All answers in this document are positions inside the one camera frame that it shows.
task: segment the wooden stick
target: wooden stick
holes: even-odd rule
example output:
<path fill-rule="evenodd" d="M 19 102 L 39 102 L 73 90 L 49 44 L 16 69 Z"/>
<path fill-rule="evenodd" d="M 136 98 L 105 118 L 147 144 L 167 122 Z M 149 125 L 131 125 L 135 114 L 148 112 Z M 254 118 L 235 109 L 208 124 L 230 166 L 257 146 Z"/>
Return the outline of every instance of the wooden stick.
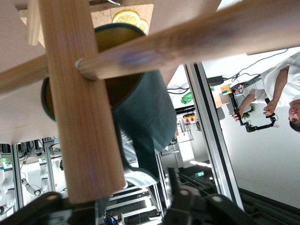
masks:
<path fill-rule="evenodd" d="M 298 0 L 252 0 L 83 59 L 90 80 L 300 45 Z"/>
<path fill-rule="evenodd" d="M 74 67 L 98 52 L 89 2 L 41 0 L 39 6 L 69 199 L 109 196 L 125 180 L 105 81 L 88 81 Z"/>
<path fill-rule="evenodd" d="M 0 73 L 0 98 L 48 77 L 45 55 Z"/>
<path fill-rule="evenodd" d="M 29 45 L 38 44 L 38 36 L 41 27 L 41 17 L 38 9 L 38 0 L 30 0 L 28 3 L 28 16 L 25 41 Z"/>

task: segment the colorful box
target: colorful box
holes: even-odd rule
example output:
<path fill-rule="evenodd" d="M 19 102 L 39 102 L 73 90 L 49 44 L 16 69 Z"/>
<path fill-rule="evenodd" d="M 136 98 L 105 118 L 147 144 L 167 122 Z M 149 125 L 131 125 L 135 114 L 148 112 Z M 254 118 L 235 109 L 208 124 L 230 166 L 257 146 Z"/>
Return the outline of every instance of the colorful box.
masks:
<path fill-rule="evenodd" d="M 232 93 L 231 88 L 229 87 L 229 85 L 222 86 L 221 91 L 222 91 L 223 95 L 228 95 L 228 94 Z"/>

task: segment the wooden board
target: wooden board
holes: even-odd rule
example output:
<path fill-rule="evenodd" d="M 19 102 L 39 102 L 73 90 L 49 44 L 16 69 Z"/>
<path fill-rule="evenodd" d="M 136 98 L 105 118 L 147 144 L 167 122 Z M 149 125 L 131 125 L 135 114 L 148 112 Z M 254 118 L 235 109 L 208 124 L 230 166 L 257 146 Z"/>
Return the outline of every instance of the wooden board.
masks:
<path fill-rule="evenodd" d="M 154 3 L 153 0 L 123 0 L 122 7 L 118 7 L 110 2 L 103 4 L 96 4 L 90 6 L 91 17 L 94 28 L 112 23 L 114 15 L 123 10 L 136 11 L 141 19 L 147 21 L 150 26 Z M 28 10 L 23 9 L 19 11 L 21 20 L 26 24 Z M 40 28 L 38 41 L 43 47 L 45 47 L 45 41 L 43 36 L 43 29 Z"/>

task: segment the dark green mug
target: dark green mug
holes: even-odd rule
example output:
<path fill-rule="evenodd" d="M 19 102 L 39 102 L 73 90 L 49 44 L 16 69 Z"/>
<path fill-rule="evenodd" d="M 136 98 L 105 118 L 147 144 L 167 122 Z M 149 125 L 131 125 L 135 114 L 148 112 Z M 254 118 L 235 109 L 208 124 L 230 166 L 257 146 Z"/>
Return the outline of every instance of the dark green mug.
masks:
<path fill-rule="evenodd" d="M 104 25 L 95 32 L 100 52 L 144 36 L 125 23 Z M 176 113 L 161 74 L 154 70 L 106 79 L 105 84 L 125 178 L 138 187 L 152 185 L 159 179 L 156 154 L 170 143 L 176 129 Z M 43 82 L 41 99 L 45 112 L 55 120 L 49 79 Z M 131 167 L 126 157 L 136 157 L 139 167 Z"/>

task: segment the man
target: man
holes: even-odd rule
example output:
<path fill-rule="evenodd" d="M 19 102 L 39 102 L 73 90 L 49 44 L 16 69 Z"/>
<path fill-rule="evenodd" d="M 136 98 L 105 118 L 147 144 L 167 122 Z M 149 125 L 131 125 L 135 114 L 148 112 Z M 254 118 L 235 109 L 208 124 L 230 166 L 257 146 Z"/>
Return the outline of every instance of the man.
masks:
<path fill-rule="evenodd" d="M 300 60 L 300 52 L 285 60 L 278 67 L 273 67 L 262 74 L 263 90 L 251 90 L 240 105 L 240 115 L 251 103 L 265 103 L 265 99 L 271 101 L 263 109 L 263 113 L 269 116 L 274 113 L 276 107 L 289 106 L 289 123 L 293 130 L 300 132 L 300 67 L 289 64 L 297 64 Z"/>

